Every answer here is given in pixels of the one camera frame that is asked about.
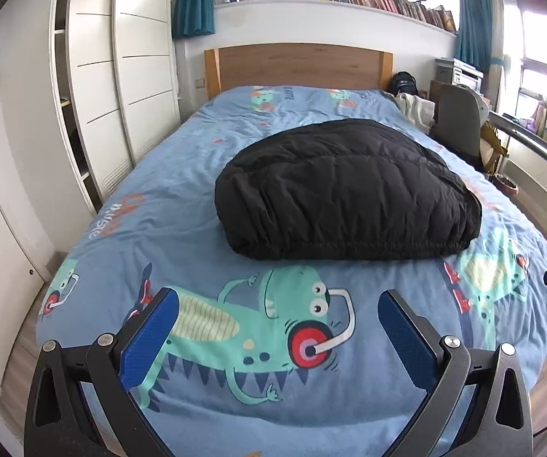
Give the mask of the black puffer jacket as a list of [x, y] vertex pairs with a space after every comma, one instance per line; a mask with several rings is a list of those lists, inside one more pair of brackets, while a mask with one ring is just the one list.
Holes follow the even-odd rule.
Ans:
[[257, 260], [410, 260], [466, 250], [482, 205], [443, 158], [374, 120], [302, 126], [240, 151], [214, 187], [231, 249]]

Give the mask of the blue cartoon bed sheet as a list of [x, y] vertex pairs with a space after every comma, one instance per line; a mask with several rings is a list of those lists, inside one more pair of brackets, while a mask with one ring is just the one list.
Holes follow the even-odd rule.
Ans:
[[[439, 154], [482, 205], [479, 236], [430, 259], [257, 260], [229, 246], [215, 181], [282, 131], [374, 120]], [[107, 199], [51, 281], [38, 342], [69, 349], [121, 329], [162, 288], [179, 317], [132, 398], [179, 456], [379, 456], [426, 391], [379, 320], [395, 290], [465, 348], [515, 349], [520, 380], [547, 360], [547, 240], [485, 176], [379, 90], [247, 86], [200, 107]]]

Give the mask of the yellow garment on chair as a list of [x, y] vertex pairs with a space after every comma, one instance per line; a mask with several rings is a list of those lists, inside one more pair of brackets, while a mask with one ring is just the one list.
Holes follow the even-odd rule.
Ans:
[[494, 174], [498, 162], [508, 156], [508, 150], [501, 144], [494, 126], [489, 121], [481, 127], [479, 152], [484, 172], [488, 176]]

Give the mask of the grey office chair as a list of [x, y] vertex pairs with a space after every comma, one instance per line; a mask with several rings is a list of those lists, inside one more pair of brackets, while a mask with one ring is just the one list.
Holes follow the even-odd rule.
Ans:
[[478, 171], [481, 129], [489, 117], [489, 106], [476, 91], [463, 85], [442, 84], [437, 102], [433, 138]]

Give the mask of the white cloth pile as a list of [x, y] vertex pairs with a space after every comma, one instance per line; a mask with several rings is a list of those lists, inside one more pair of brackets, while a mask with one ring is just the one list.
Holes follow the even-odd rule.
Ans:
[[408, 93], [398, 93], [394, 100], [404, 119], [421, 132], [425, 134], [430, 132], [434, 124], [434, 102]]

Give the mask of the white printer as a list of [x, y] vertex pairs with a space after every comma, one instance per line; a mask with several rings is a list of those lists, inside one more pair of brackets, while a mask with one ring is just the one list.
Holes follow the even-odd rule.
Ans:
[[458, 59], [439, 58], [435, 60], [435, 79], [444, 84], [465, 86], [481, 92], [484, 73]]

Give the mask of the dark blue backpack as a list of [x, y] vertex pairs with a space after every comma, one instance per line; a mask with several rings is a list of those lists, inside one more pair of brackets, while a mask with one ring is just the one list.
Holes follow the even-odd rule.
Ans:
[[408, 71], [399, 71], [391, 78], [387, 92], [393, 96], [398, 94], [419, 95], [415, 77]]

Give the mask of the teal curtain right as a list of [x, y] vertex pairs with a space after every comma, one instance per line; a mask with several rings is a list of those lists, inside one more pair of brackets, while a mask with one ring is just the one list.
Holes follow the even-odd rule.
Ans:
[[487, 74], [492, 65], [504, 64], [504, 0], [459, 0], [459, 3], [455, 58]]

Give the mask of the teal curtain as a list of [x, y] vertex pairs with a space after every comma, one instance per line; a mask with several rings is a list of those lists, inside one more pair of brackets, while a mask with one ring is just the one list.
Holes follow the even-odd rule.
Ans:
[[459, 0], [459, 3], [455, 58], [487, 74], [492, 65], [504, 64], [504, 0]]
[[175, 39], [214, 33], [214, 0], [175, 0], [172, 26]]

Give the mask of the white wardrobe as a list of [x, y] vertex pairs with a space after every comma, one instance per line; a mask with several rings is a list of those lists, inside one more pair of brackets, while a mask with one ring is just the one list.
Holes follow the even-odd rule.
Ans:
[[171, 0], [0, 0], [0, 388], [37, 293], [179, 122]]

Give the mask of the wooden headboard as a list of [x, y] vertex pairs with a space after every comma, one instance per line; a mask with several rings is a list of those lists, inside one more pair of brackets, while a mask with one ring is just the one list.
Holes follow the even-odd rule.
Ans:
[[209, 98], [244, 86], [384, 90], [393, 77], [388, 52], [324, 43], [259, 43], [203, 53]]

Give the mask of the teal curtain left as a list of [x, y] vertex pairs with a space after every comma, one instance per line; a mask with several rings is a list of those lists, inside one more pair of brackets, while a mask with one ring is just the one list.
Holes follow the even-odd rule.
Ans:
[[175, 0], [172, 26], [175, 39], [214, 33], [214, 0]]

